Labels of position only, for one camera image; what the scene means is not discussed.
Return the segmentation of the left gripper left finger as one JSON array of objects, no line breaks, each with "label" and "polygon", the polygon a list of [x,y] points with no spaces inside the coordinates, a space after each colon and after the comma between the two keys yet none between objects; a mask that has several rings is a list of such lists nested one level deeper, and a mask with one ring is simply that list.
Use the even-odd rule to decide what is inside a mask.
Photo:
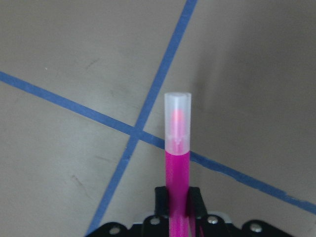
[{"label": "left gripper left finger", "polygon": [[166,186],[155,187],[155,210],[156,216],[169,217],[169,195]]}]

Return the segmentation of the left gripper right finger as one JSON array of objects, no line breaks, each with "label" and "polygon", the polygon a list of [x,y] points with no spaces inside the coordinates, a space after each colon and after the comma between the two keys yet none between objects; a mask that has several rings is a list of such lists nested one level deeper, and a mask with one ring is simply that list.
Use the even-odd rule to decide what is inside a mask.
[{"label": "left gripper right finger", "polygon": [[189,187],[187,196],[187,214],[195,220],[201,219],[207,214],[200,188]]}]

